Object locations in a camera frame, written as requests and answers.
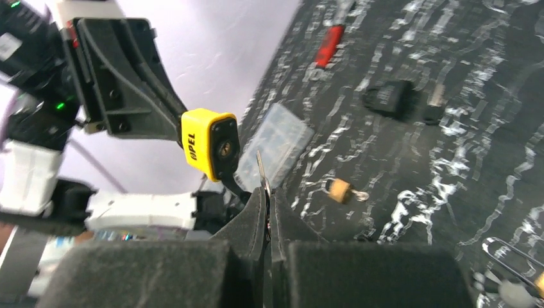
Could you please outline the large black Kaijing padlock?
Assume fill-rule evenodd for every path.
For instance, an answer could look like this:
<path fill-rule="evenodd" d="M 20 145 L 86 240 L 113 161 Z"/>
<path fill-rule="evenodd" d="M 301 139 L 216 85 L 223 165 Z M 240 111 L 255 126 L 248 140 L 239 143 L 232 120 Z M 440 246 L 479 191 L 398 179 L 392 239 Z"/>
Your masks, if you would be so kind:
<path fill-rule="evenodd" d="M 412 82 L 389 80 L 366 90 L 362 105 L 374 113 L 394 119 L 402 119 L 411 102 Z"/>

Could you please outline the small silver keys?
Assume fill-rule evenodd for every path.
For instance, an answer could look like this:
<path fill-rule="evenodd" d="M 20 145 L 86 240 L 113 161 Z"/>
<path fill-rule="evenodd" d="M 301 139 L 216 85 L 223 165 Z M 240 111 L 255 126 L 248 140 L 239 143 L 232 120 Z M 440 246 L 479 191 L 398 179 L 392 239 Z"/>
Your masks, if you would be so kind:
<path fill-rule="evenodd" d="M 271 188 L 270 188 L 269 181 L 268 181 L 268 179 L 266 177 L 266 174 L 265 174 L 264 165 L 263 165 L 263 162 L 262 162 L 262 157 L 261 157 L 261 154 L 260 154 L 260 150 L 256 151 L 256 159 L 257 159 L 257 165 L 258 165 L 258 168 L 259 168 L 260 184 L 261 184 L 261 187 L 263 188 L 263 190 L 266 193 L 266 198 L 269 200 L 270 196 L 271 196 Z"/>

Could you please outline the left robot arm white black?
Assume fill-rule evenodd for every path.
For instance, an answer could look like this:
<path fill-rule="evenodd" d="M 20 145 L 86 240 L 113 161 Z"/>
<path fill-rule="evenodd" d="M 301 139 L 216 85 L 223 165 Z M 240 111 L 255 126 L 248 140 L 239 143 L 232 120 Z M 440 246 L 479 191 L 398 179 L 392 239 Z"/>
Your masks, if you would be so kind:
<path fill-rule="evenodd" d="M 6 122 L 1 221 L 51 235 L 142 227 L 217 232 L 235 211 L 211 193 L 102 193 L 60 179 L 75 127 L 119 139 L 175 141 L 187 163 L 242 202 L 233 114 L 188 110 L 174 91 L 146 19 L 115 1 L 58 1 L 49 17 L 1 2 L 1 72 L 22 91 Z"/>

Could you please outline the yellow Opel padlock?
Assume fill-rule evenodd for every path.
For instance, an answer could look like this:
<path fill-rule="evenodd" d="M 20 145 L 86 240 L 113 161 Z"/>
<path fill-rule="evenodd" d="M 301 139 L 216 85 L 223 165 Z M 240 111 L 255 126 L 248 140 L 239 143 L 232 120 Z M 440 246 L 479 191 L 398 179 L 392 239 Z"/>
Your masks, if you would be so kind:
<path fill-rule="evenodd" d="M 204 173 L 211 182 L 221 182 L 242 204 L 247 204 L 251 193 L 235 180 L 241 155 L 236 116 L 197 108 L 184 112 L 180 123 L 180 140 L 188 165 Z"/>

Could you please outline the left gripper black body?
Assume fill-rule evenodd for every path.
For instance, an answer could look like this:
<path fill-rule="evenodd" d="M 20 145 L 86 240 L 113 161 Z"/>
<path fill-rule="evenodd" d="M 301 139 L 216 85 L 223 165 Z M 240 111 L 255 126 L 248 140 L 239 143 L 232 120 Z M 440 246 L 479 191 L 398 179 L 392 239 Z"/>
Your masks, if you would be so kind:
<path fill-rule="evenodd" d="M 85 121 L 83 129 L 86 133 L 93 134 L 104 132 L 106 130 L 105 121 L 99 106 L 98 96 L 94 91 L 94 79 L 90 73 L 90 65 L 84 55 L 78 33 L 76 22 L 79 19 L 71 19 L 62 22 L 60 36 L 62 39 L 62 49 L 67 63 L 66 84 L 71 86 L 73 96 L 83 108 Z"/>

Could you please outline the small brass padlock with figurine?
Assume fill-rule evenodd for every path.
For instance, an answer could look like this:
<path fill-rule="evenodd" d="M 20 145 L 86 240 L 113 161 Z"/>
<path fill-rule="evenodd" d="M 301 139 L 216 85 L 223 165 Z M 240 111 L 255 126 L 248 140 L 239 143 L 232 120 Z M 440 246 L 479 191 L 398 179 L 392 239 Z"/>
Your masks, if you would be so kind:
<path fill-rule="evenodd" d="M 543 299 L 543 261 L 498 237 L 487 237 L 482 242 L 487 257 L 510 274 L 527 292 Z"/>

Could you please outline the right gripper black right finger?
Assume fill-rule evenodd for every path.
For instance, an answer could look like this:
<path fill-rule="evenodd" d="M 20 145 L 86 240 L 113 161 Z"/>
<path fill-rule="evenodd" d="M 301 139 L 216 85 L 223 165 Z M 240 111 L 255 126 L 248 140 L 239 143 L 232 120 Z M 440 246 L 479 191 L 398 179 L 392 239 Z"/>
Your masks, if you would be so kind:
<path fill-rule="evenodd" d="M 473 307 L 445 250 L 421 244 L 329 242 L 270 199 L 274 307 Z"/>

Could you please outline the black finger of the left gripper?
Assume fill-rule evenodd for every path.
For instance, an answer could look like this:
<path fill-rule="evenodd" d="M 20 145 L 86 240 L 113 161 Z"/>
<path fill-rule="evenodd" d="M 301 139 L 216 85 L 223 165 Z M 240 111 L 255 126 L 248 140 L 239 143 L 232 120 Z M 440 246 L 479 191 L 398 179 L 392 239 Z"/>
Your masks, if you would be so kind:
<path fill-rule="evenodd" d="M 167 77 L 149 21 L 82 18 L 76 33 L 107 132 L 178 141 L 187 109 Z"/>

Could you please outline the brass padlock with steel shackle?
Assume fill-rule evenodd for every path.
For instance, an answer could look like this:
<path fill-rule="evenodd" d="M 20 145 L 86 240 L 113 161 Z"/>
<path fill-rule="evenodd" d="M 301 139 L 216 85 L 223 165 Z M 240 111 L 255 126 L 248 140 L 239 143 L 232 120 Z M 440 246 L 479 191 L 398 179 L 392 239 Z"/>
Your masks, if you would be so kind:
<path fill-rule="evenodd" d="M 324 181 L 327 196 L 340 204 L 347 204 L 355 198 L 359 202 L 365 202 L 370 198 L 368 192 L 357 190 L 351 183 L 340 178 L 330 178 Z"/>

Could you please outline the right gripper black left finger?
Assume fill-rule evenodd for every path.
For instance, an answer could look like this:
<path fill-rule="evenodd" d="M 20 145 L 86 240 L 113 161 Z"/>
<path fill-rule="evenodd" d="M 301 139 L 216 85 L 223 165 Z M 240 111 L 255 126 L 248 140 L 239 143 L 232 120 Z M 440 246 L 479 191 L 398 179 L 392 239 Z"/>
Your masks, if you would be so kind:
<path fill-rule="evenodd" d="M 268 194 L 206 241 L 88 241 L 59 263 L 39 307 L 262 307 Z"/>

